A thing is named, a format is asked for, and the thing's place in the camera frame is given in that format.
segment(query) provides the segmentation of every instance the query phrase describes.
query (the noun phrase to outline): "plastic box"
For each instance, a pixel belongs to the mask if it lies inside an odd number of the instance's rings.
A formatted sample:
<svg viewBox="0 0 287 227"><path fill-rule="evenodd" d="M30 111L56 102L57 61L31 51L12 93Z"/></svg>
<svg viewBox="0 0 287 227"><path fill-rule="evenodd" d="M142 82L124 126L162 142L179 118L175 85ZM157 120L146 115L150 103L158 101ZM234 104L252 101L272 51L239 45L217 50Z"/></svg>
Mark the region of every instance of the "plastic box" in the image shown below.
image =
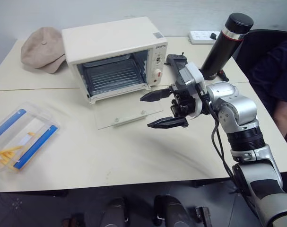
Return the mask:
<svg viewBox="0 0 287 227"><path fill-rule="evenodd" d="M22 104L0 123L0 171L19 172L58 129L49 113Z"/></svg>

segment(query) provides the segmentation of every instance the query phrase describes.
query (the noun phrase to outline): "black chair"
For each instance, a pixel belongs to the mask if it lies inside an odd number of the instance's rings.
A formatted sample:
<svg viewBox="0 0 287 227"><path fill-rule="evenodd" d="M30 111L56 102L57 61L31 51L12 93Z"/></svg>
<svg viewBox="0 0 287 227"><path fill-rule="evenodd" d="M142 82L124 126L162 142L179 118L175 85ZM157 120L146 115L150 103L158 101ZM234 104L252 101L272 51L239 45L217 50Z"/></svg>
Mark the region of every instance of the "black chair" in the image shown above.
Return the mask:
<svg viewBox="0 0 287 227"><path fill-rule="evenodd" d="M287 32L251 30L233 54L237 65L246 74L268 51L287 39Z"/></svg>

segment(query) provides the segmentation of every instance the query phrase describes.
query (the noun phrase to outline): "beige hat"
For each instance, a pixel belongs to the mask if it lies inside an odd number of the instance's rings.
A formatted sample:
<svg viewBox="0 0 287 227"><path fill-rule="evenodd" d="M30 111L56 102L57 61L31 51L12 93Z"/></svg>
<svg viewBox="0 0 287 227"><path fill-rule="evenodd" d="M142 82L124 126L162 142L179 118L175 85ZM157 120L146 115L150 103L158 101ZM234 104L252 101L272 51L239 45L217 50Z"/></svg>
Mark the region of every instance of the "beige hat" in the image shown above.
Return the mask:
<svg viewBox="0 0 287 227"><path fill-rule="evenodd" d="M54 73L66 60L62 36L53 27L33 32L21 47L21 62L47 73Z"/></svg>

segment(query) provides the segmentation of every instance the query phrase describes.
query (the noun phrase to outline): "black cable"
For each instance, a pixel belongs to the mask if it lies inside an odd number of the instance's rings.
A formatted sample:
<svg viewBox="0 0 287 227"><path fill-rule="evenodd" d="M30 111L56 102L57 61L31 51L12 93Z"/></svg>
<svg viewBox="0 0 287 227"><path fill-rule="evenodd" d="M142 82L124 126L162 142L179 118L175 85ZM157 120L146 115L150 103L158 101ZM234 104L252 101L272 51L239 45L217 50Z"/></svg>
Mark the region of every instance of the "black cable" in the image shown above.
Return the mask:
<svg viewBox="0 0 287 227"><path fill-rule="evenodd" d="M237 188L239 188L239 186L238 186L238 184L237 184L237 182L236 182L236 180L234 178L233 172L230 170L229 166L227 165L227 163L225 162L225 159L224 159L223 145L222 145L220 133L219 133L219 130L218 130L219 119L218 119L217 115L215 114L215 112L213 111L213 109L211 108L210 104L208 102L204 102L204 104L206 105L209 113L212 115L212 117L215 120L215 127L213 129L212 134L211 134L212 143L213 143L213 145L214 145L214 147L216 149L216 152L218 153L218 155L220 156L220 158L221 158L221 160L223 162L224 169L226 170L227 174L229 175L229 177L231 178L231 180L235 184L235 186ZM217 137L218 137L221 153L219 152L218 147L216 146L216 143L215 143L215 140L214 140L215 132L217 133ZM249 201L249 199L246 197L246 195L244 195L244 193L241 190L239 190L239 192L242 195L242 197L244 198L247 206L251 209L252 213L255 215L256 218L259 219L259 217L258 217L258 215L257 215L257 213L255 211L254 205Z"/></svg>
<svg viewBox="0 0 287 227"><path fill-rule="evenodd" d="M222 141L221 141L221 137L220 137L220 133L219 133L219 119L216 115L216 113L214 112L214 110L212 109L212 107L209 104L209 98L207 97L207 95L205 94L205 92L202 90L201 86L199 84L196 84L196 89L198 91L199 97L202 101L202 103L205 105L205 107L207 108L208 112L211 114L211 116L214 118L215 120L215 127L213 129L213 132L211 134L211 141L213 143L213 146L215 147L216 152L218 153L218 155L220 156L222 162L223 162L223 166L224 169L226 170L227 174L229 175L230 179L232 180L232 182L235 184L235 186L239 189L239 185L237 184L234 174L233 172L230 170L229 166L227 165L227 163L225 162L224 159L224 150L223 150L223 145L222 145ZM220 146L220 150L221 153L219 152L219 149L215 143L215 132L217 133L217 137L218 137L218 141L219 141L219 146ZM247 198L246 195L244 195L243 191L239 190L240 194L242 195L242 197L244 198L247 206L251 209L252 213L256 216L256 218L259 219L256 211L255 211L255 206L249 201L249 199Z"/></svg>

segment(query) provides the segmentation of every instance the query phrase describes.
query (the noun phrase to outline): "dark clothing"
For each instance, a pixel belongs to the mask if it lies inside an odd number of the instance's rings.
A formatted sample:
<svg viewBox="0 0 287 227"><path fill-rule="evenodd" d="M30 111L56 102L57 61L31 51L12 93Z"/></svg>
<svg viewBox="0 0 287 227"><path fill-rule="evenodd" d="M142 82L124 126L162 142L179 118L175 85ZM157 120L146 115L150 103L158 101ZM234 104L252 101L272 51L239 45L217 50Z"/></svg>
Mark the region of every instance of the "dark clothing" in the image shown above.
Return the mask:
<svg viewBox="0 0 287 227"><path fill-rule="evenodd" d="M246 76L273 116L277 102L287 102L287 40L268 52Z"/></svg>

